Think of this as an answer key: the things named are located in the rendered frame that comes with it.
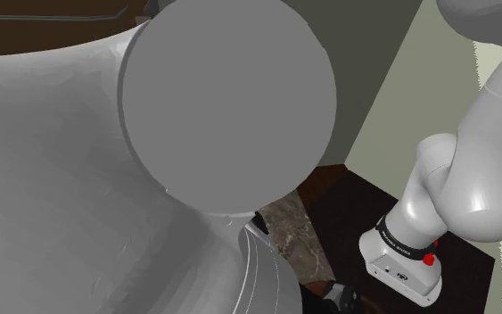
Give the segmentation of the black and grey object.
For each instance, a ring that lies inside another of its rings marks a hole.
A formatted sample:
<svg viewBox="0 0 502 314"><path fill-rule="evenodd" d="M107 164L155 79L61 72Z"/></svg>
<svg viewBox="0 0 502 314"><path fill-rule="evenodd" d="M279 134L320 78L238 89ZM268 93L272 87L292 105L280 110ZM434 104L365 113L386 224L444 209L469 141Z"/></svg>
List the black and grey object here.
<svg viewBox="0 0 502 314"><path fill-rule="evenodd" d="M333 280L300 284L303 314L366 314L354 285Z"/></svg>

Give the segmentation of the dark robot stand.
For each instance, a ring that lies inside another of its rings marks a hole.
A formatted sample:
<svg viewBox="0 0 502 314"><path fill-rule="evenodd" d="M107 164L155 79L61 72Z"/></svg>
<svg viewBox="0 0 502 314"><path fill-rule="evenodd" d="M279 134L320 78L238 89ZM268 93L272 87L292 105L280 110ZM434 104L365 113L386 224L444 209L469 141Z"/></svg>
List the dark robot stand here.
<svg viewBox="0 0 502 314"><path fill-rule="evenodd" d="M439 239L442 289L430 307L420 307L370 276L359 252L362 233L374 227L397 199L347 170L321 166L297 188L337 281L355 284L386 314L484 314L495 259L446 233Z"/></svg>

